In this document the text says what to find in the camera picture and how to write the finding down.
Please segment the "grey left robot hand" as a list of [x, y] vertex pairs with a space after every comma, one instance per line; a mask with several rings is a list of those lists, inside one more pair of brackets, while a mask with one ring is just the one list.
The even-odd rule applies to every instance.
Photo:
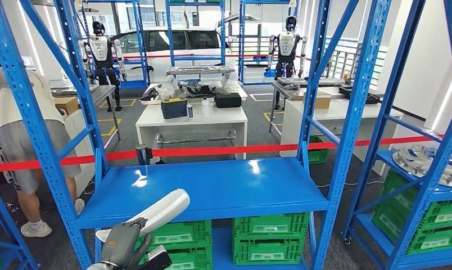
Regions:
[[151, 234], [148, 233], [134, 250], [141, 229], [146, 223], [146, 218], [137, 218], [113, 227], [102, 248], [100, 262], [111, 266], [112, 269], [138, 269], [140, 260], [151, 244]]

